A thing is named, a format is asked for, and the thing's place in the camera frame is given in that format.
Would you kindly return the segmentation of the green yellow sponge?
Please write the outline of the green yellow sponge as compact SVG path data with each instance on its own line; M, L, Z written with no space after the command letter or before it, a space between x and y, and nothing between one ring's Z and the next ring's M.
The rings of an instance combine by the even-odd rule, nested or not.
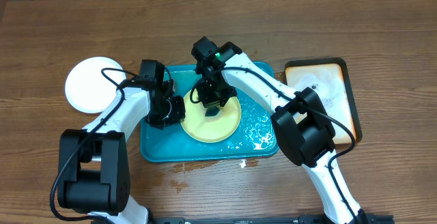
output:
M205 112L206 117L214 117L221 111L219 107L208 107Z

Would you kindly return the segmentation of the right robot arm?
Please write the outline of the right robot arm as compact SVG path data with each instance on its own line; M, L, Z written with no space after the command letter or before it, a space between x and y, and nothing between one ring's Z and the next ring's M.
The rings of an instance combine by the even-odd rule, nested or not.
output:
M348 76L343 84L352 127L329 116L316 91L302 91L282 84L257 67L232 42L218 47L207 37L194 43L195 72L201 75L190 92L192 103L205 108L224 107L244 92L270 114L282 153L309 174L331 223L368 223L365 211L351 195L338 157L352 151L362 137L361 125Z

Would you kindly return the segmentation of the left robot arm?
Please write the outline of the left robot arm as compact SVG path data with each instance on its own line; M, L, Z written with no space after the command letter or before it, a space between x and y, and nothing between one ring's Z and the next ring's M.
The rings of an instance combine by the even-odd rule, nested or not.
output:
M107 91L115 96L94 121L61 134L51 212L70 222L148 223L150 211L130 194L126 142L142 120L157 129L182 122L183 98L174 94L169 70L156 60L142 60L137 74L97 57L82 61L73 71L78 83L91 89L108 81Z

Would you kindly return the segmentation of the white plate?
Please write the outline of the white plate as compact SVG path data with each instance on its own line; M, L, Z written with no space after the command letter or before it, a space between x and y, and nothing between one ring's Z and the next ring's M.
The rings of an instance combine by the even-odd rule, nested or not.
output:
M68 102L78 111L83 113L101 113L114 100L116 86L101 73L104 73L117 84L126 79L126 73L120 72L122 67L108 57L90 57L84 59L67 76L65 82L65 95Z

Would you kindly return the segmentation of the yellow-green plate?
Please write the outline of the yellow-green plate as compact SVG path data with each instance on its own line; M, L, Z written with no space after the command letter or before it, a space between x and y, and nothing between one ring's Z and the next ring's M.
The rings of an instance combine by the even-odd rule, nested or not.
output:
M236 97L231 97L218 113L207 116L207 108L190 100L190 91L184 96L185 118L181 123L184 131L193 139L204 143L217 143L230 137L237 129L242 109Z

